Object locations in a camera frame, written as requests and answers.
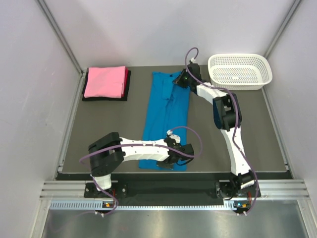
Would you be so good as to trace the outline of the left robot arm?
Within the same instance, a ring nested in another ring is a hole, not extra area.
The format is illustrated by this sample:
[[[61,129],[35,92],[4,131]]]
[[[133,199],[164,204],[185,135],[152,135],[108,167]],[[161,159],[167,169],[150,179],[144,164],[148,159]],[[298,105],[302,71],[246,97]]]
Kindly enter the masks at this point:
[[[168,168],[194,158],[192,145],[181,145],[180,137],[171,132],[164,139],[150,141],[129,140],[111,132],[89,145],[88,151],[95,191],[103,197],[112,192],[111,173],[124,162],[152,160]]]

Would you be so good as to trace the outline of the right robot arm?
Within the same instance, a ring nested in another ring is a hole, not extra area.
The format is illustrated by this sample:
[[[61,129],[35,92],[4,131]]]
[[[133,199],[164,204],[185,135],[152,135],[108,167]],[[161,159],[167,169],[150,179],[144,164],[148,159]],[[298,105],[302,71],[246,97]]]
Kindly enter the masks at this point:
[[[243,196],[250,187],[255,188],[255,197],[259,194],[258,178],[246,159],[241,136],[241,111],[237,97],[225,88],[213,86],[202,80],[200,66],[190,62],[174,84],[190,88],[197,96],[212,104],[215,126],[222,133],[231,162],[230,197]]]

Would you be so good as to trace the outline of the blue t shirt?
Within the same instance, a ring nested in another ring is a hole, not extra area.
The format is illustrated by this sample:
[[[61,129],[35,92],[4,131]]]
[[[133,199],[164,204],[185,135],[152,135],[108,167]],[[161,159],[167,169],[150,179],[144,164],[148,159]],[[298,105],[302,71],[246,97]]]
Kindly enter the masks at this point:
[[[190,88],[173,83],[180,75],[176,73],[153,72],[153,82],[147,108],[142,140],[159,140],[171,129],[180,136],[181,144],[187,143],[187,130],[175,129],[188,125]]]

